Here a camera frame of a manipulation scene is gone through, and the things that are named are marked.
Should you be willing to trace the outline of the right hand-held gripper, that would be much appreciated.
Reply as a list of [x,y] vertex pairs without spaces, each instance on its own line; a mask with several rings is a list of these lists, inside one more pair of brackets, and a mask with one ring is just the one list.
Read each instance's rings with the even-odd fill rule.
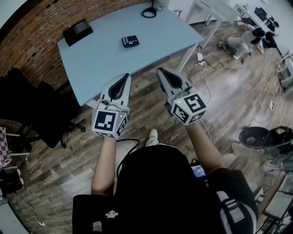
[[162,91],[168,96],[170,113],[181,123],[188,126],[204,116],[207,111],[206,100],[200,92],[190,86],[184,74],[168,67],[159,67],[157,78]]

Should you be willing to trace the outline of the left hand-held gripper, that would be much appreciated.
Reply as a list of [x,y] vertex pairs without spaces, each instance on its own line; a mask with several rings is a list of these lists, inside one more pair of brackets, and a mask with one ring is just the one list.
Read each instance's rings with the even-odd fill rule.
[[119,138],[125,128],[130,108],[131,75],[129,73],[114,77],[102,89],[97,109],[93,109],[92,131],[101,137]]

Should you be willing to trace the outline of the black calculator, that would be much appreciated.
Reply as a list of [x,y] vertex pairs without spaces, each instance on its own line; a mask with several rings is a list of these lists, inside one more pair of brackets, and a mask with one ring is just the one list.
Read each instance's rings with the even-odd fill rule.
[[131,48],[139,45],[139,41],[135,35],[121,38],[124,48]]

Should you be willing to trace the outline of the person's left forearm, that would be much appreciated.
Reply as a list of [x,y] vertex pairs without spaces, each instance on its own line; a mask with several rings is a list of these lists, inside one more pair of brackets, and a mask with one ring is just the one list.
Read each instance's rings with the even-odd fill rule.
[[92,178],[91,194],[112,197],[114,194],[116,139],[104,138]]

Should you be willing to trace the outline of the person's right forearm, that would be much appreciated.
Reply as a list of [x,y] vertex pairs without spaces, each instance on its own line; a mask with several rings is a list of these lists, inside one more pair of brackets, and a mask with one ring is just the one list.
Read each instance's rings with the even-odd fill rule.
[[198,123],[186,126],[186,131],[198,161],[207,175],[210,175],[217,169],[226,167],[220,152]]

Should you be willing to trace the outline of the person's white shoe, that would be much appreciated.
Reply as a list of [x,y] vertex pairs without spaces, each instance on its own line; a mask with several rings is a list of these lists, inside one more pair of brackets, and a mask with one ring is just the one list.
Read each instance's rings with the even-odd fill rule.
[[149,138],[146,142],[146,147],[148,146],[154,146],[154,145],[158,145],[159,144],[159,141],[158,141],[158,133],[157,133],[157,130],[156,129],[152,129],[150,132],[149,132]]

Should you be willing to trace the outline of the black box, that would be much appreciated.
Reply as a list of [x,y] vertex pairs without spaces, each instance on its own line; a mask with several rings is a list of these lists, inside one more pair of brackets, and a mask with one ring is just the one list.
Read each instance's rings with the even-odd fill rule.
[[76,42],[80,41],[81,39],[85,38],[86,36],[93,33],[92,28],[88,24],[88,22],[83,19],[76,24],[72,25],[70,28],[63,31],[63,36],[68,44],[71,47]]

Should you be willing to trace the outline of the black desk lamp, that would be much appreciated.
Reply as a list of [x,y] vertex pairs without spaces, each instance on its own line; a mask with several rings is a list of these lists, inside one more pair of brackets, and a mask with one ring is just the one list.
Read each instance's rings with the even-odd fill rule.
[[142,11],[141,15],[144,18],[155,18],[158,11],[162,11],[163,6],[155,4],[155,0],[152,0],[151,6]]

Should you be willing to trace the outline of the white desk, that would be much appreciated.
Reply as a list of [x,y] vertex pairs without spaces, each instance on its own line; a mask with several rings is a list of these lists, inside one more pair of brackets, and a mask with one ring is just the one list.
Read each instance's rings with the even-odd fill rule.
[[192,16],[194,15],[193,12],[194,12],[195,6],[200,7],[206,13],[206,19],[205,19],[204,25],[207,26],[209,22],[211,21],[212,17],[216,19],[216,22],[213,28],[209,31],[208,35],[204,38],[204,41],[200,43],[200,48],[204,48],[209,43],[210,39],[212,38],[214,33],[217,31],[221,23],[226,21],[226,19],[218,11],[211,8],[202,0],[193,0],[189,13],[186,18],[186,22],[190,25],[192,24],[191,19],[192,19]]

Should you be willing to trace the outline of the black office chair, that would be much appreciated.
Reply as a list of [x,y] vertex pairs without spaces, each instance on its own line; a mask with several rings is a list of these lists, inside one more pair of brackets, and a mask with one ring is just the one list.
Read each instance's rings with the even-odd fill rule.
[[0,77],[0,119],[31,127],[37,134],[31,142],[42,140],[52,149],[57,144],[66,148],[63,136],[68,128],[86,130],[71,122],[79,108],[76,100],[46,82],[33,86],[17,68]]

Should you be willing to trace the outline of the black device with screen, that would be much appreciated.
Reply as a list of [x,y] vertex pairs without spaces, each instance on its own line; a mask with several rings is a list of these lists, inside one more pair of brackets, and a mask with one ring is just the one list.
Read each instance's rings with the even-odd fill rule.
[[207,181],[207,175],[200,164],[191,164],[190,166],[198,180]]

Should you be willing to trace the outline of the black round container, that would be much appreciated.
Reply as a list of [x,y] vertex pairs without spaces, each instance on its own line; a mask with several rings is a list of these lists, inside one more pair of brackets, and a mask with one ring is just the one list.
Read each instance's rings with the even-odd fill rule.
[[285,126],[271,130],[247,127],[239,134],[239,142],[249,148],[277,148],[280,154],[287,154],[293,151],[293,129]]

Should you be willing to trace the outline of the person's black shirt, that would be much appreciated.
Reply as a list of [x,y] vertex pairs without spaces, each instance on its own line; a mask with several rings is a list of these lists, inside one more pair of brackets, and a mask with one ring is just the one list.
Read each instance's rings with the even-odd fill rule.
[[204,182],[176,148],[156,145],[125,156],[113,197],[77,195],[73,234],[254,234],[258,209],[239,170]]

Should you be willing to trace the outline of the checkered cloth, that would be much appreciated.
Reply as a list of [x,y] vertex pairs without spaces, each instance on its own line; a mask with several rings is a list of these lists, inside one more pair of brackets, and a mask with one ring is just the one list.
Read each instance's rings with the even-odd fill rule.
[[0,127],[0,169],[6,167],[11,161],[5,128]]

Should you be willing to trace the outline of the black bag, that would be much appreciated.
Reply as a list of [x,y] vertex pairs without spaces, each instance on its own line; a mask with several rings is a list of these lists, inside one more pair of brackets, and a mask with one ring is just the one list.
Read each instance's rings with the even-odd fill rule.
[[2,195],[14,193],[24,187],[24,181],[21,178],[21,171],[17,169],[12,173],[0,171],[0,189]]

